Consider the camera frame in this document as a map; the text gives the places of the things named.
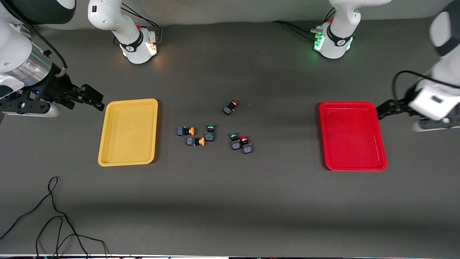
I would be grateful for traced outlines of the red plastic tray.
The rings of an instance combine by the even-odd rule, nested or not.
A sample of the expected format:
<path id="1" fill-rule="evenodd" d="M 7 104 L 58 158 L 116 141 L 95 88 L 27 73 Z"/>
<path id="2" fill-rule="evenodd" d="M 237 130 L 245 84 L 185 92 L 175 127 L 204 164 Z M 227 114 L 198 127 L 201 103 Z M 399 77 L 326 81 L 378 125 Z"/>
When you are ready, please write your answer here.
<path id="1" fill-rule="evenodd" d="M 387 158 L 377 110 L 368 101 L 325 101 L 319 116 L 328 169 L 382 172 Z"/>

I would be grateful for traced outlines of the yellow plastic tray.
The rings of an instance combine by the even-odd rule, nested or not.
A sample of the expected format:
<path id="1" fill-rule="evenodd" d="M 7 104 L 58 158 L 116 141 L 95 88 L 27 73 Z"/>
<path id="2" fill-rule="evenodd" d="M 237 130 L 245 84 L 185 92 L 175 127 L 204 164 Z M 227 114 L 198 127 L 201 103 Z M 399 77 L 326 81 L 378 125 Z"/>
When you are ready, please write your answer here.
<path id="1" fill-rule="evenodd" d="M 97 162 L 102 167 L 149 164 L 156 154 L 159 103 L 156 99 L 110 102 Z"/>

